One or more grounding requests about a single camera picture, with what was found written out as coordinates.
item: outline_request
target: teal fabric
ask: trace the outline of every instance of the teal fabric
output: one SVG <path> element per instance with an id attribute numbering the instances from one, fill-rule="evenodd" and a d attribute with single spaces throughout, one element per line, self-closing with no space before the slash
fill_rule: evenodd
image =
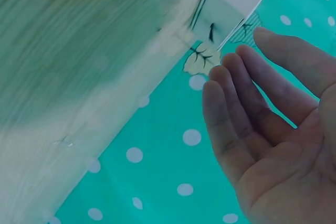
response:
<path id="1" fill-rule="evenodd" d="M 265 26 L 333 54 L 335 18 L 336 0 L 263 0 L 223 53 L 241 43 L 255 47 L 252 30 Z M 93 163 L 50 224 L 248 223 L 207 136 L 201 106 L 206 76 L 183 72 L 191 53 Z M 290 73 L 275 68 L 305 90 Z"/>

